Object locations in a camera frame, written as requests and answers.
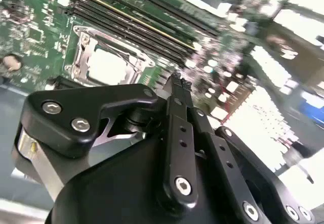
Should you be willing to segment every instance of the surface mount component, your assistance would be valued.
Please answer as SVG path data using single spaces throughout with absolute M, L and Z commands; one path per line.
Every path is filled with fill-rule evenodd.
M 134 45 L 107 33 L 84 26 L 74 26 L 79 36 L 72 65 L 66 65 L 71 78 L 89 85 L 137 83 L 145 68 L 155 62 Z

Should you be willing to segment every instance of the silver screw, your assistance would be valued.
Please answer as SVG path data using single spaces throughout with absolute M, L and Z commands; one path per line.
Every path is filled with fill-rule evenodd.
M 200 116 L 204 116 L 204 113 L 203 113 L 203 111 L 202 110 L 200 110 L 200 109 L 197 109 L 197 113 L 200 115 Z
M 259 219 L 258 211 L 249 202 L 243 202 L 243 209 L 245 213 L 249 216 L 249 218 L 251 218 L 253 221 L 257 221 Z
M 291 206 L 286 206 L 286 209 L 288 211 L 288 214 L 290 215 L 290 217 L 294 220 L 299 220 L 299 215 L 297 214 L 297 212 L 291 207 Z
M 47 102 L 43 104 L 43 110 L 48 114 L 58 114 L 62 111 L 62 108 L 55 102 Z
M 304 207 L 299 207 L 299 210 L 300 212 L 303 214 L 303 216 L 306 218 L 306 220 L 309 220 L 311 221 L 312 220 L 312 217 L 311 215 L 309 214 L 309 212 L 304 208 Z
M 190 195 L 191 185 L 188 182 L 188 180 L 186 180 L 183 177 L 178 177 L 178 178 L 176 178 L 175 183 L 176 183 L 177 189 L 180 191 L 181 194 Z
M 87 34 L 83 34 L 81 37 L 82 45 L 86 46 L 90 41 L 90 37 Z
M 149 97 L 153 97 L 153 93 L 149 89 L 144 89 L 144 93 Z
M 79 132 L 87 132 L 90 129 L 90 124 L 86 119 L 76 118 L 72 121 L 71 126 Z
M 229 136 L 229 137 L 231 137 L 233 134 L 232 134 L 232 132 L 229 130 L 229 129 L 225 129 L 225 133 Z
M 182 102 L 179 99 L 177 99 L 177 98 L 174 99 L 174 102 L 176 102 L 179 105 L 182 105 Z

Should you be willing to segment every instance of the ram slot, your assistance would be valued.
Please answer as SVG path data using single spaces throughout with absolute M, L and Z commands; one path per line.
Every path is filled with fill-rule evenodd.
M 159 47 L 159 45 L 151 41 L 146 41 L 144 38 L 131 33 L 131 31 L 129 30 L 125 30 L 117 25 L 112 25 L 109 22 L 98 17 L 97 14 L 92 14 L 91 12 L 89 12 L 89 10 L 83 10 L 78 7 L 72 10 L 74 15 L 89 21 L 90 23 L 102 28 L 103 30 L 110 31 L 112 34 L 124 38 L 125 40 L 128 40 L 131 43 L 137 44 L 139 47 L 143 49 L 156 53 L 179 65 L 182 65 L 184 63 L 183 61 L 184 57 L 182 57 L 181 55 L 174 54 L 172 51 L 168 49 L 164 49 L 164 48 L 162 49 Z
M 194 47 L 191 45 L 188 45 L 154 27 L 152 27 L 151 25 L 146 24 L 145 22 L 142 22 L 140 20 L 138 20 L 135 17 L 132 17 L 114 7 L 112 7 L 111 5 L 101 1 L 101 0 L 79 0 L 79 1 L 83 1 L 85 3 L 85 6 L 88 5 L 89 2 L 92 2 L 94 4 L 96 4 L 97 7 L 101 7 L 104 8 L 106 10 L 108 10 L 110 13 L 115 14 L 116 16 L 118 16 L 119 18 L 121 18 L 122 20 L 125 21 L 131 21 L 134 25 L 136 24 L 137 26 L 141 26 L 142 28 L 145 28 L 146 31 L 150 31 L 151 35 L 157 37 L 159 40 L 166 42 L 168 41 L 168 45 L 167 46 L 176 46 L 177 48 L 182 48 L 182 50 L 185 50 L 186 53 L 184 54 L 184 56 L 187 55 L 192 55 L 194 53 Z
M 122 4 L 130 9 L 132 9 L 133 11 L 136 11 L 138 13 L 140 13 L 141 15 L 149 18 L 150 20 L 154 21 L 156 24 L 160 24 L 162 25 L 163 27 L 167 28 L 167 30 L 171 31 L 171 33 L 173 34 L 176 34 L 178 35 L 179 37 L 185 37 L 185 38 L 188 38 L 189 40 L 191 40 L 191 42 L 194 42 L 195 41 L 195 38 L 189 34 L 187 34 L 186 32 L 182 31 L 182 30 L 179 30 L 177 29 L 176 27 L 170 25 L 169 23 L 161 20 L 160 18 L 156 17 L 156 16 L 153 16 L 151 15 L 150 13 L 142 10 L 141 8 L 133 5 L 133 4 L 130 4 L 129 2 L 125 1 L 125 0 L 112 0 L 112 2 L 117 2 L 119 4 Z
M 211 37 L 218 37 L 219 32 L 215 30 L 212 26 L 196 19 L 194 16 L 189 15 L 179 8 L 175 7 L 172 4 L 165 2 L 164 0 L 146 0 L 151 4 L 155 5 L 159 9 L 167 12 L 168 14 L 172 15 L 173 17 L 178 18 L 179 20 L 183 21 L 184 23 L 188 24 L 189 26 L 197 29 L 204 34 L 211 36 Z
M 79 6 L 84 10 L 89 10 L 95 14 L 100 15 L 100 17 L 109 20 L 112 23 L 118 24 L 120 27 L 132 31 L 133 33 L 140 34 L 141 37 L 146 40 L 151 40 L 156 44 L 159 44 L 160 47 L 168 48 L 176 54 L 180 54 L 181 56 L 190 56 L 191 54 L 187 51 L 183 46 L 179 46 L 178 44 L 166 39 L 163 36 L 160 36 L 154 31 L 148 30 L 141 24 L 136 24 L 129 19 L 125 19 L 120 17 L 119 14 L 116 14 L 114 11 L 110 11 L 103 7 L 98 7 L 88 0 L 77 0 L 74 7 Z

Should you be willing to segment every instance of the motherboard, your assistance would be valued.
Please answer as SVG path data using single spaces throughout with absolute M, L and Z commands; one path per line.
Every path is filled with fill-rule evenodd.
M 142 83 L 175 71 L 226 121 L 254 91 L 244 62 L 282 0 L 0 0 L 0 75 L 28 93 Z

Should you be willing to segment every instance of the integrated circuit chip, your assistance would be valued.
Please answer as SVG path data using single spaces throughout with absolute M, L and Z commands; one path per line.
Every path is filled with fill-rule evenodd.
M 30 39 L 33 39 L 36 42 L 41 42 L 43 38 L 43 33 L 40 30 L 36 30 L 34 28 L 29 29 L 29 37 Z

